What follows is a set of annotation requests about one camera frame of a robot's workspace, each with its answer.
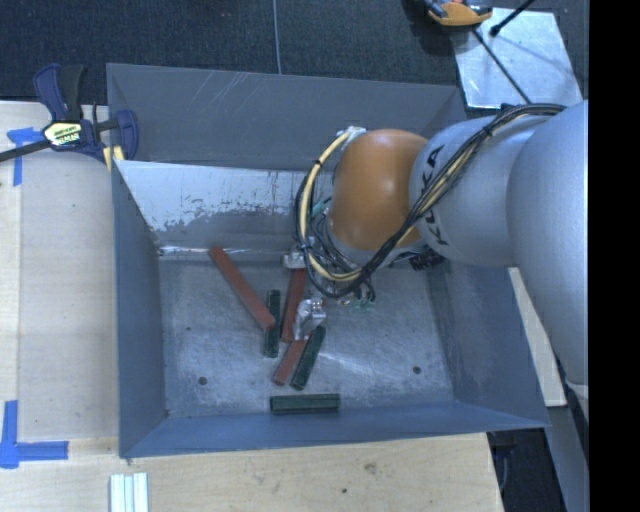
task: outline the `white cable tie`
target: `white cable tie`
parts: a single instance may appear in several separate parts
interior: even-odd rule
[[[360,135],[364,135],[366,132],[367,132],[367,129],[362,128],[361,126],[349,126],[347,129],[340,130],[338,133],[336,133],[336,137],[340,137],[340,135],[344,133],[349,134],[349,137],[347,137],[347,140],[345,140],[344,143],[342,144],[342,150],[344,151],[344,149],[349,144],[351,144],[354,140],[360,137]]]

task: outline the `black floor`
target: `black floor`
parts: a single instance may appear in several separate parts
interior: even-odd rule
[[[4,0],[0,9],[0,99],[35,99],[33,74],[52,62],[88,66],[80,100],[98,104],[107,62],[458,85],[449,37],[414,0]],[[531,10],[555,14],[588,98],[588,0]],[[543,432],[513,434],[506,511],[564,512]]]

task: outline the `sticker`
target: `sticker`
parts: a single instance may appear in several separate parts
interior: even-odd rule
[[[42,132],[52,146],[72,148],[82,143],[82,125],[80,123],[53,123]]]

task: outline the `blue tape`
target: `blue tape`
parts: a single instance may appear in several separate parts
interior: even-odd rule
[[[7,137],[16,145],[17,148],[23,144],[29,144],[31,142],[40,142],[44,140],[42,133],[33,128],[20,128],[18,130],[9,130]],[[17,187],[22,183],[22,157],[16,158],[13,164],[13,186]]]
[[[16,469],[20,462],[34,460],[67,460],[68,441],[44,443],[18,442],[18,401],[4,404],[2,441],[0,442],[0,468]]]

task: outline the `metal bracket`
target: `metal bracket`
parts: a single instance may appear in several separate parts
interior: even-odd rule
[[[289,269],[305,268],[304,254],[298,249],[291,249],[282,256],[282,266]]]
[[[294,339],[305,339],[327,318],[321,298],[305,299],[298,305],[296,320],[293,324]]]

